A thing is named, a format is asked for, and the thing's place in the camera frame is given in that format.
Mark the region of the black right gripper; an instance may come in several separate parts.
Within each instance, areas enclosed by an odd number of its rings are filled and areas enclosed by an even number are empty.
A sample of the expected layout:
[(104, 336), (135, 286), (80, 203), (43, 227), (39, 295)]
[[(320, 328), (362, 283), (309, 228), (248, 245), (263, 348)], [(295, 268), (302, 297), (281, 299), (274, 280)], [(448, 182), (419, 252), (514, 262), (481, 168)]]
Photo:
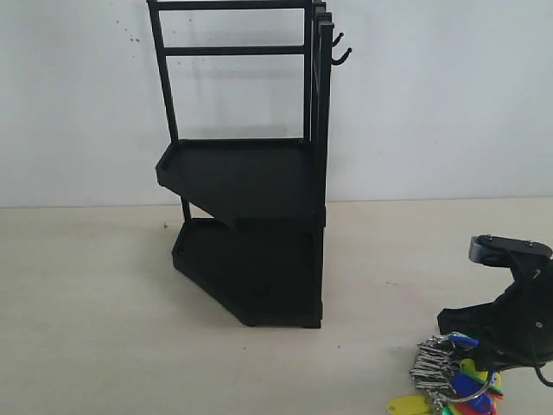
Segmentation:
[(444, 308), (437, 325), (441, 335), (458, 332), (478, 340), (478, 369), (541, 370), (552, 362), (552, 267), (512, 283), (491, 302)]

